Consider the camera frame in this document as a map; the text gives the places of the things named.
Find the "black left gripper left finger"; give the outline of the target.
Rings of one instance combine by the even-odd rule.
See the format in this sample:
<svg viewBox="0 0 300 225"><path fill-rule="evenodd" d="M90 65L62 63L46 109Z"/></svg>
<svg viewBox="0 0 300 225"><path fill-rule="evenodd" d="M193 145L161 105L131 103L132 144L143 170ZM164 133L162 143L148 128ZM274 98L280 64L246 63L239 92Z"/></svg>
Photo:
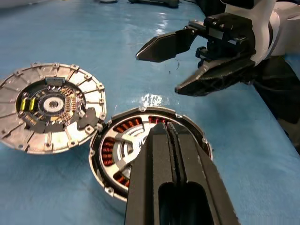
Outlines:
<svg viewBox="0 0 300 225"><path fill-rule="evenodd" d="M132 163L124 225L174 225L173 125L151 128Z"/></svg>

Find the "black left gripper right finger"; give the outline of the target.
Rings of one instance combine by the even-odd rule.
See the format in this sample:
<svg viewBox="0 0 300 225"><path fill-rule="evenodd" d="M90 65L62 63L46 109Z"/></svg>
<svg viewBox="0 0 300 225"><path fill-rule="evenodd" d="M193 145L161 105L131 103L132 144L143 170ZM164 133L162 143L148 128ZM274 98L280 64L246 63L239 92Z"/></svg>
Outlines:
<svg viewBox="0 0 300 225"><path fill-rule="evenodd" d="M208 142L184 126L168 123L176 184L169 225L240 225Z"/></svg>

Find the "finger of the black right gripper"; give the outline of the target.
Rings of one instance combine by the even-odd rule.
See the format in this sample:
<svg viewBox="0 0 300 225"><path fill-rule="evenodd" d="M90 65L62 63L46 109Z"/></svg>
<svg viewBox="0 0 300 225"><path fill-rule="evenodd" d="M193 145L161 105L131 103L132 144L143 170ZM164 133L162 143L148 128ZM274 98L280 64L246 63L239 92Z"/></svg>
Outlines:
<svg viewBox="0 0 300 225"><path fill-rule="evenodd" d="M235 57L205 61L190 77L175 87L186 96L206 96L247 80L247 73L255 67L249 57Z"/></svg>
<svg viewBox="0 0 300 225"><path fill-rule="evenodd" d="M137 60L163 62L186 52L197 37L193 28L185 28L156 36L148 41L135 55Z"/></svg>

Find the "motor cover with circuit board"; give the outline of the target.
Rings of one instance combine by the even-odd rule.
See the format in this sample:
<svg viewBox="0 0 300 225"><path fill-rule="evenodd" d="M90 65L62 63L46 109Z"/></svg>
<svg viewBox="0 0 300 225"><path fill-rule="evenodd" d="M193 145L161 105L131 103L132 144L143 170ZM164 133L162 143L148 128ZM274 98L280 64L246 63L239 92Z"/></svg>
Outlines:
<svg viewBox="0 0 300 225"><path fill-rule="evenodd" d="M29 154L85 143L106 114L104 85L75 64L33 63L0 82L0 143Z"/></svg>

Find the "dark grey flat object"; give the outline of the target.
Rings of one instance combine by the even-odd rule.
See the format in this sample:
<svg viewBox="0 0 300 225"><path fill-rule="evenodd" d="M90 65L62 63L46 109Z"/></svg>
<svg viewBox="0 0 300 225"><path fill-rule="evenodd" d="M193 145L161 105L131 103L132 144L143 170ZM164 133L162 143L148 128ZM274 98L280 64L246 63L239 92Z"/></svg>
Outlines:
<svg viewBox="0 0 300 225"><path fill-rule="evenodd" d="M178 8L180 0L128 0L130 3L162 5L169 8Z"/></svg>

